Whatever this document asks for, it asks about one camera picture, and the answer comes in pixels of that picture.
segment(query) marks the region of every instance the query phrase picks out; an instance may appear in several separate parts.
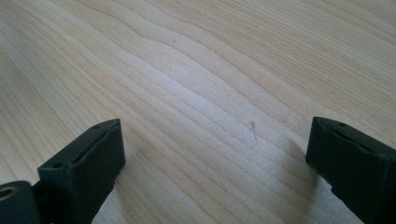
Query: wooden table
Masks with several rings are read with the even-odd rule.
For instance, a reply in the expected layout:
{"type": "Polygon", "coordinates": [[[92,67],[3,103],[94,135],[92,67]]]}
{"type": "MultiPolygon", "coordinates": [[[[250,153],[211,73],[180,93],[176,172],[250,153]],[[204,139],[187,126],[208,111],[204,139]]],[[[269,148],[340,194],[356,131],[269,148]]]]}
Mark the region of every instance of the wooden table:
{"type": "Polygon", "coordinates": [[[396,147],[392,0],[4,0],[0,183],[120,118],[93,223],[361,223],[306,165],[313,116],[396,147]]]}

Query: small mark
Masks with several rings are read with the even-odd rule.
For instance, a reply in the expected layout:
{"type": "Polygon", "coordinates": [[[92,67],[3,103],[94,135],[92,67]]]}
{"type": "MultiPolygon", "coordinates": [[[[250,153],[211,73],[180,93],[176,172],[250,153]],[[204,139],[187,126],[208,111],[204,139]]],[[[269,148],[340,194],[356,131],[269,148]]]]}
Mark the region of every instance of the small mark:
{"type": "Polygon", "coordinates": [[[256,126],[253,121],[251,121],[250,125],[251,125],[251,130],[253,131],[254,134],[254,139],[256,139],[257,141],[256,126]]]}

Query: light wood surface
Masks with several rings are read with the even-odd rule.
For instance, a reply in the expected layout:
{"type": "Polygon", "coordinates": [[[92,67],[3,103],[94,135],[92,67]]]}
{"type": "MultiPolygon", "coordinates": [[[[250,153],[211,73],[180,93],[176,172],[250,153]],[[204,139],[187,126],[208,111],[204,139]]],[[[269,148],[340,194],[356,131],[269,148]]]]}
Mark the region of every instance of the light wood surface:
{"type": "Polygon", "coordinates": [[[0,183],[120,118],[93,223],[361,223],[304,162],[313,116],[396,147],[393,0],[0,1],[0,183]]]}

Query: small hole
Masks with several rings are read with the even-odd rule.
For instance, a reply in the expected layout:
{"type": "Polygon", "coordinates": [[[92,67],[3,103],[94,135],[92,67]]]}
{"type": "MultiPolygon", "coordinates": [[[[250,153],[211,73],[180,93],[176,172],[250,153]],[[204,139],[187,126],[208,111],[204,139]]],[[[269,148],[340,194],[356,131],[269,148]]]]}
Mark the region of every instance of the small hole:
{"type": "Polygon", "coordinates": [[[53,168],[61,168],[64,167],[64,163],[63,162],[56,162],[52,165],[53,168]]]}
{"type": "Polygon", "coordinates": [[[0,189],[0,201],[3,201],[12,195],[14,195],[18,191],[18,188],[16,187],[6,187],[3,189],[0,189]]]}

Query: black plastic piece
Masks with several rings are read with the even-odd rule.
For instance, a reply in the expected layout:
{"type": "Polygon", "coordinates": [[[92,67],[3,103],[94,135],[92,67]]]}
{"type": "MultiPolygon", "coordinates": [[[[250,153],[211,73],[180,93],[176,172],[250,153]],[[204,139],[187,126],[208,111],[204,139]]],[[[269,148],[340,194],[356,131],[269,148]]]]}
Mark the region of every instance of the black plastic piece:
{"type": "Polygon", "coordinates": [[[17,190],[0,201],[0,223],[91,223],[124,164],[120,120],[92,126],[38,168],[32,188],[24,181],[0,186],[17,190]]]}
{"type": "Polygon", "coordinates": [[[396,150],[344,123],[313,118],[306,162],[364,223],[396,223],[396,150]]]}

